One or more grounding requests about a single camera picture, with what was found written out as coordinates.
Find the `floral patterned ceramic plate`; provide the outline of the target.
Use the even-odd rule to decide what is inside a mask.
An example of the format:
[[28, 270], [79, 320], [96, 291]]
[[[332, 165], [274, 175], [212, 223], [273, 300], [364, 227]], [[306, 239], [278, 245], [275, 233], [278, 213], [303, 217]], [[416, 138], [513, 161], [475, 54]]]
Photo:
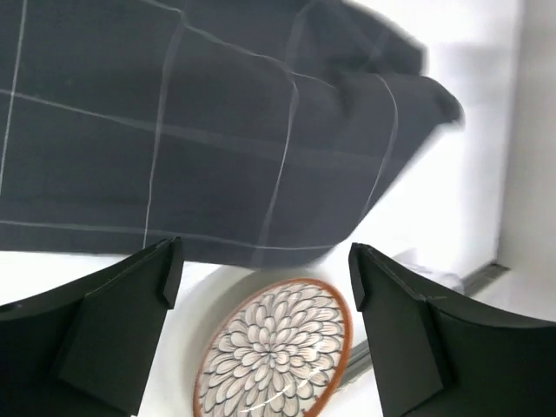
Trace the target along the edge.
[[219, 326], [195, 379], [195, 416], [316, 416], [346, 370], [353, 322], [314, 278], [268, 286]]

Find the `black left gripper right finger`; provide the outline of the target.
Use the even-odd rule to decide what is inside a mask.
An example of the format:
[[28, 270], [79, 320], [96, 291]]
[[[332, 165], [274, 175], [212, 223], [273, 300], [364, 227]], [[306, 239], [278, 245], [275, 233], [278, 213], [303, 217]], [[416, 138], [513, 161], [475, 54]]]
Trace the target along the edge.
[[445, 293], [446, 287], [405, 268], [368, 245], [352, 245], [348, 263], [355, 306], [365, 328], [394, 326], [402, 303], [424, 297], [448, 296], [442, 308], [455, 316], [443, 329], [449, 379], [438, 370], [418, 370], [415, 341], [397, 341], [405, 349], [374, 375], [386, 416], [530, 416], [555, 413], [555, 325], [511, 313], [472, 299], [471, 304]]

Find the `dark grey checked cloth napkin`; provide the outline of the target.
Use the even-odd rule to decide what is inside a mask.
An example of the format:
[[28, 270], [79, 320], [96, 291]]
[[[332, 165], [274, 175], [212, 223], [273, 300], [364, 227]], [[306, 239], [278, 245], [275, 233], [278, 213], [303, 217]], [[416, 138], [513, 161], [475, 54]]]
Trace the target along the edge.
[[458, 100], [342, 1], [4, 1], [1, 247], [310, 263]]

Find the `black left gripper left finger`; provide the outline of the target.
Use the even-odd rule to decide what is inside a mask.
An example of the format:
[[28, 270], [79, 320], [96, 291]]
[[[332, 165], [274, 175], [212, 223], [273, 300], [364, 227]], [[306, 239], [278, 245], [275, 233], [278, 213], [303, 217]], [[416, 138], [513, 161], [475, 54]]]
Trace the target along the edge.
[[182, 279], [182, 242], [1, 307], [3, 416], [136, 416]]

